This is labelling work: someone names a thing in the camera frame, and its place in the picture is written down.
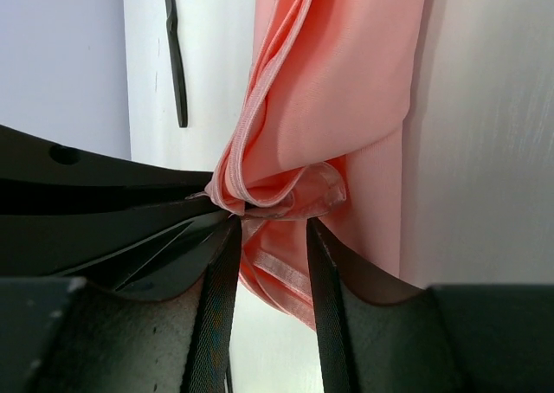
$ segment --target pink cloth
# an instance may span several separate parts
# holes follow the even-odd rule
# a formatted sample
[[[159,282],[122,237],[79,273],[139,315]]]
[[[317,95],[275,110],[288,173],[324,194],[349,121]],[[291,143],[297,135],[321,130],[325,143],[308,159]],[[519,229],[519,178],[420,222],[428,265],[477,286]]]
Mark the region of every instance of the pink cloth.
[[[402,123],[423,0],[256,0],[239,123],[206,191],[243,220],[242,282],[314,327],[306,219],[399,273]]]

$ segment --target white surface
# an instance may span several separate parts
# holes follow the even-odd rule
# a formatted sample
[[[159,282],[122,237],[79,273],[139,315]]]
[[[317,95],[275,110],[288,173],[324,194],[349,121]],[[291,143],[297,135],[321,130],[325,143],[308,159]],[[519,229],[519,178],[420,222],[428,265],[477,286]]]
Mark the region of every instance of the white surface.
[[[177,124],[164,0],[125,0],[132,159],[213,171],[242,108],[254,0],[177,0],[190,127]],[[231,338],[237,393],[323,391],[317,339],[239,287]]]
[[[409,280],[554,282],[553,14],[433,1],[405,131]]]
[[[0,0],[0,124],[129,158],[123,0]]]

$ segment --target garment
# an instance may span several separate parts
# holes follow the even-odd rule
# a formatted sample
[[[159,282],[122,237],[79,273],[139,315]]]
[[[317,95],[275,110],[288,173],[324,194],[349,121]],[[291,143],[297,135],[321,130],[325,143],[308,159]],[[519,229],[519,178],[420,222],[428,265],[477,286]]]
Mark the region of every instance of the garment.
[[[398,275],[423,1],[256,0],[242,115],[206,192],[244,216],[242,282],[311,327],[308,217]]]

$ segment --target screw hole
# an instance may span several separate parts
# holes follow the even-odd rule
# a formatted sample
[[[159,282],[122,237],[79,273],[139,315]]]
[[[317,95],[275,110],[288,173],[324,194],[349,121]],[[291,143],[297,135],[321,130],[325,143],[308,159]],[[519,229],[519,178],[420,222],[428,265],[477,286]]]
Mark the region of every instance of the screw hole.
[[[55,162],[62,165],[77,164],[81,160],[81,153],[78,149],[62,145],[52,146],[48,154]]]

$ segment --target folded fabric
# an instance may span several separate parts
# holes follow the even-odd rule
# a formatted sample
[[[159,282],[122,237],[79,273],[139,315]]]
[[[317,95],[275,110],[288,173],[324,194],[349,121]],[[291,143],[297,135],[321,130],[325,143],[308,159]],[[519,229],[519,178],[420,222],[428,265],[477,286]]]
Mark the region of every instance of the folded fabric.
[[[423,1],[256,0],[242,115],[206,192],[244,216],[242,282],[312,328],[307,218],[399,273],[402,123]]]

